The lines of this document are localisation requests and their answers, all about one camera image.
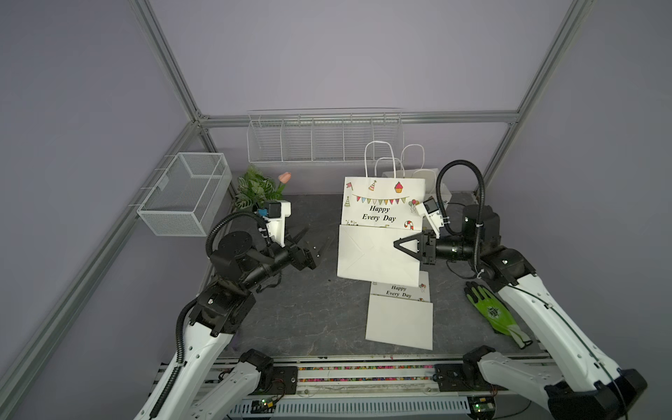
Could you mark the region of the white party paper bag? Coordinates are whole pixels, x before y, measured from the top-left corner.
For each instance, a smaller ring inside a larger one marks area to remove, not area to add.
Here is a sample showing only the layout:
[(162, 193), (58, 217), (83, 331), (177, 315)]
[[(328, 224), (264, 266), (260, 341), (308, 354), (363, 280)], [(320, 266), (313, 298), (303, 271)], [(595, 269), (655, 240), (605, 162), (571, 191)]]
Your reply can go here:
[(433, 304), (429, 273), (418, 287), (371, 283), (365, 339), (407, 348), (433, 349)]

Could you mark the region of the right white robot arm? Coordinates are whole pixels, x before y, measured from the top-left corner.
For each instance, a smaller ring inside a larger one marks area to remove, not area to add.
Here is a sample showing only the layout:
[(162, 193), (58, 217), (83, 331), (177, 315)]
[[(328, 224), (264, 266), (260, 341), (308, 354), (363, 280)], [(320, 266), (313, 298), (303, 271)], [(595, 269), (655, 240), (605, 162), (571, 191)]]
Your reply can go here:
[(465, 355), (465, 365), (486, 383), (527, 398), (556, 419), (624, 419), (648, 384), (635, 369), (622, 369), (596, 346), (551, 297), (537, 270), (502, 244), (501, 220), (483, 204), (465, 206), (459, 234), (443, 236), (445, 217), (434, 199), (413, 207), (432, 229), (413, 234), (418, 249), (409, 253), (422, 264), (467, 262), (484, 286), (465, 287), (470, 299), (490, 300), (513, 309), (545, 347), (552, 367), (533, 367), (490, 346)]

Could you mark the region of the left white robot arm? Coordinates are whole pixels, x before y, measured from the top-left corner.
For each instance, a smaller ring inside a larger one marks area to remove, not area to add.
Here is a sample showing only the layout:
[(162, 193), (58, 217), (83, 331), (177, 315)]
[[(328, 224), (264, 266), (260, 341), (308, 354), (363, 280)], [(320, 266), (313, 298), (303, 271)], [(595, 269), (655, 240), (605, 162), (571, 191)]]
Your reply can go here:
[(214, 363), (257, 302), (255, 288), (287, 267), (316, 269), (334, 238), (327, 236), (313, 247), (304, 240), (304, 231), (290, 236), (262, 220), (261, 249), (246, 231), (222, 236), (225, 225), (216, 224), (206, 238), (206, 254), (216, 278), (180, 311), (176, 353), (138, 412), (139, 419), (222, 419), (247, 395), (276, 384), (272, 358), (252, 349), (243, 353), (215, 388), (197, 397)]

